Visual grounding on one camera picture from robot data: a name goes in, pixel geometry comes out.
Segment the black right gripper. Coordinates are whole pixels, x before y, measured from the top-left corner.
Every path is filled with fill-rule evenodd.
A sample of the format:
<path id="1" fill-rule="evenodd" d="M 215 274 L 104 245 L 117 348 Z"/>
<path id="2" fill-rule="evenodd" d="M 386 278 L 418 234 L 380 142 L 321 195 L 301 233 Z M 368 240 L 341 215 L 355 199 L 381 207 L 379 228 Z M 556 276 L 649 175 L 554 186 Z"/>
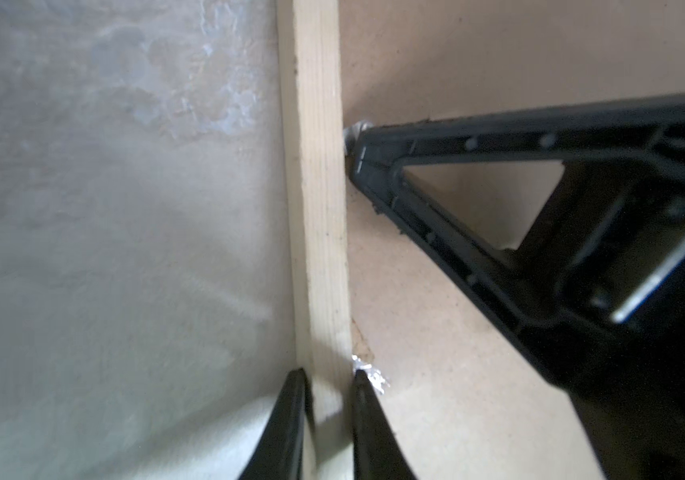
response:
<path id="1" fill-rule="evenodd" d="M 610 479 L 685 479 L 685 108 L 538 125 L 564 164 L 519 256 L 527 350 Z"/>

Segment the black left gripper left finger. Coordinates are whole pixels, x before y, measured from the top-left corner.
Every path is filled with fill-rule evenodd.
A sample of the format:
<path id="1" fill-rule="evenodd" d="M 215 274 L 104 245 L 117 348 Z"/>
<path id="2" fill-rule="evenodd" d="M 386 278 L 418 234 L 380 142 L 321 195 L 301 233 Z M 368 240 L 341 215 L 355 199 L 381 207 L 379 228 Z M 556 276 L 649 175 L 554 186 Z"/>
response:
<path id="1" fill-rule="evenodd" d="M 302 478 L 304 429 L 308 417 L 306 390 L 306 372 L 302 368 L 290 371 L 276 398 L 260 441 L 240 474 L 241 480 Z"/>

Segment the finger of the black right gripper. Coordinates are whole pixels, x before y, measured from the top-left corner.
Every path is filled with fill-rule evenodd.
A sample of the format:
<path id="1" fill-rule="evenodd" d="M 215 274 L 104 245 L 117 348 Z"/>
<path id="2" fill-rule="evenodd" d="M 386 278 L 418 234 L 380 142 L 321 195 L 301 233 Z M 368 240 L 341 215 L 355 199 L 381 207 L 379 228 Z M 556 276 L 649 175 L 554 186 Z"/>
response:
<path id="1" fill-rule="evenodd" d="M 685 185 L 685 94 L 369 128 L 349 178 L 372 193 L 396 190 L 406 166 L 556 160 Z"/>
<path id="2" fill-rule="evenodd" d="M 556 336 L 556 310 L 497 250 L 412 184 L 401 169 L 354 161 L 352 184 L 416 244 L 548 383 L 565 389 L 563 360 L 544 352 Z"/>

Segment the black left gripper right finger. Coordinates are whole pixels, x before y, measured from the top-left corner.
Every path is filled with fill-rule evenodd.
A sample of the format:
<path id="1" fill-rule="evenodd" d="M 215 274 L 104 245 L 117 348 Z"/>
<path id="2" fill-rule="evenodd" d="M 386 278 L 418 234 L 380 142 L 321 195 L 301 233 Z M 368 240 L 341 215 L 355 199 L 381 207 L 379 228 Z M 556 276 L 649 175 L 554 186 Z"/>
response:
<path id="1" fill-rule="evenodd" d="M 356 370 L 352 385 L 354 478 L 414 480 L 416 476 L 404 458 L 363 370 Z"/>

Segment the brown hardboard backing panel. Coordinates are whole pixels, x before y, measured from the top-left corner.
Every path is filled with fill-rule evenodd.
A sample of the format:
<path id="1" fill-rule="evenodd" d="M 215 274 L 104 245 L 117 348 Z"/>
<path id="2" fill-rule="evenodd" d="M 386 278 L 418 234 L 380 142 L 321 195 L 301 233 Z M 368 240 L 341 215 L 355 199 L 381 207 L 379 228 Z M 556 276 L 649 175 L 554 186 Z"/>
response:
<path id="1" fill-rule="evenodd" d="M 685 1 L 344 1 L 347 123 L 685 92 Z M 356 189 L 355 337 L 421 479 L 598 479 L 565 395 Z"/>

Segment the light wooden picture frame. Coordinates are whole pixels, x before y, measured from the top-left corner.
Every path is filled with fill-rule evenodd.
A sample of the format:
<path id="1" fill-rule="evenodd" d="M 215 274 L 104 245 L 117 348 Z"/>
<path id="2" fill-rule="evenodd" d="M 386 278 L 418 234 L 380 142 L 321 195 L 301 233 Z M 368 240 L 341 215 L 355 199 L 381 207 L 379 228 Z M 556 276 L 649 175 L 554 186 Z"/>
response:
<path id="1" fill-rule="evenodd" d="M 351 479 L 340 10 L 335 1 L 280 1 L 276 17 L 296 358 L 312 402 L 306 473 L 310 479 Z"/>

